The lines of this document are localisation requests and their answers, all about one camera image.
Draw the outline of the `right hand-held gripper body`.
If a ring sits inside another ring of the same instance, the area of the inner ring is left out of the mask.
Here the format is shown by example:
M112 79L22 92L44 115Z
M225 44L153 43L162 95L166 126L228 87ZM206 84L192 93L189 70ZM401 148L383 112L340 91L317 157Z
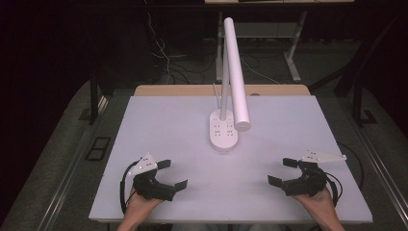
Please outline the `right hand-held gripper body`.
M283 181L282 190L286 195L308 194L314 196L321 192L326 184L329 184L333 196L338 197L336 184L329 179L328 173L322 170L319 164L345 160L346 156L343 154L328 154L309 149L298 160L297 168L301 170L301 176L293 180Z

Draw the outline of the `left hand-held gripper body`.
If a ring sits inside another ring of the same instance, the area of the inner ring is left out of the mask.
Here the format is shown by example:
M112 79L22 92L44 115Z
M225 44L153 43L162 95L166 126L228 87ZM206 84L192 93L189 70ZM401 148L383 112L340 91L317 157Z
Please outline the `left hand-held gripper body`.
M154 157L147 153L130 167L127 175L133 178L133 188L138 195L146 199L171 201L176 194L174 186L162 184L156 179L156 174L160 170L157 163Z

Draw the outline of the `person's left hand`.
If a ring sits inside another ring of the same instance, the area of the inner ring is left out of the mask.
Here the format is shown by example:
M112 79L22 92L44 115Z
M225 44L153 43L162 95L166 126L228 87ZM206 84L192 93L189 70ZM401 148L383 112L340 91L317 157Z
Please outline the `person's left hand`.
M162 200L160 199L146 199L143 196L138 195L135 190L131 190L127 202L125 217L144 221L160 203L162 203Z

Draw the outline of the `person's right hand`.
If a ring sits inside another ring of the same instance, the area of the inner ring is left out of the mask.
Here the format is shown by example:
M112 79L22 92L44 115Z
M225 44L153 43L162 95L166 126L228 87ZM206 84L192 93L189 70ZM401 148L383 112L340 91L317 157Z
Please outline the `person's right hand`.
M309 196L307 194L295 195L293 197L297 200L309 213L309 215L314 219L315 215L322 214L334 214L336 211L333 205L332 197L326 188L321 192L318 192L314 196Z

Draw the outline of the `black metal stand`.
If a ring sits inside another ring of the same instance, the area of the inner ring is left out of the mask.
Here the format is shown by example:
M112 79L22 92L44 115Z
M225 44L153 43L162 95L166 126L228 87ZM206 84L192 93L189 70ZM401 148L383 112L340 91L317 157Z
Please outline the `black metal stand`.
M365 124L377 123L370 110L362 109L363 86L364 79L361 76L357 77L353 90L352 117L360 127L363 127Z
M89 76L90 86L90 120L89 124L93 124L99 115L99 100L102 96L112 95L115 89L115 84L104 73L97 70L92 70Z

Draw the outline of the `white desk lamp with sockets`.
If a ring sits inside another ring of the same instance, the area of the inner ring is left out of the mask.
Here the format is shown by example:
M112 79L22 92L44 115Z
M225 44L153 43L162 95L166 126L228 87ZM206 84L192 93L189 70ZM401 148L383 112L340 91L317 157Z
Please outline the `white desk lamp with sockets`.
M209 116L209 137L212 147L220 152L233 150L239 132L251 128L242 65L234 20L226 17L224 26L223 78L219 108Z

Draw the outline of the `black rectangular floor frame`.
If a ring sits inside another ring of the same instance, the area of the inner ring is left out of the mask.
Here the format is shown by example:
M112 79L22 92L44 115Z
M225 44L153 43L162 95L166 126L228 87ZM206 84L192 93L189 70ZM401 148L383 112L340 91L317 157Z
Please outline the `black rectangular floor frame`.
M110 141L110 137L96 137L85 159L92 162L102 161L105 157Z

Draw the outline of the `metal floor rail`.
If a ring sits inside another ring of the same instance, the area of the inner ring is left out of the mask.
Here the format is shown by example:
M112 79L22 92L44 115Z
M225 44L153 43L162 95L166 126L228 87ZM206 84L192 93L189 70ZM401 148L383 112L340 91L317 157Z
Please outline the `metal floor rail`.
M106 99L99 100L105 110ZM90 96L74 96L41 154L42 182L50 189L50 199L40 217L37 231L50 231L73 184L78 165L90 143L93 124L90 120Z
M347 164L372 212L372 231L408 231L408 139L376 100L366 95L359 125L346 98L320 101Z

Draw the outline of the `white metal desk frame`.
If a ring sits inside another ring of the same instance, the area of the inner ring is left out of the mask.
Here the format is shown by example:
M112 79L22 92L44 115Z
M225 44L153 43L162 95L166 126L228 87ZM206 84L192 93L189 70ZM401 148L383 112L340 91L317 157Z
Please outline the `white metal desk frame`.
M341 4L351 4L355 0L204 0L208 6L226 5L232 7L234 5L256 6L264 8L269 4L271 7L277 5L294 7L308 6L335 6ZM242 38L261 38L261 39L291 39L292 45L288 51L283 53L288 70L295 83L299 83L301 78L295 66L293 55L299 42L304 23L307 17L307 10L301 10L296 22L276 22L276 23L254 23L253 28L250 28L251 23L239 23L237 25L239 35ZM218 10L217 20L217 55L216 55L216 80L221 81L223 77L223 12Z

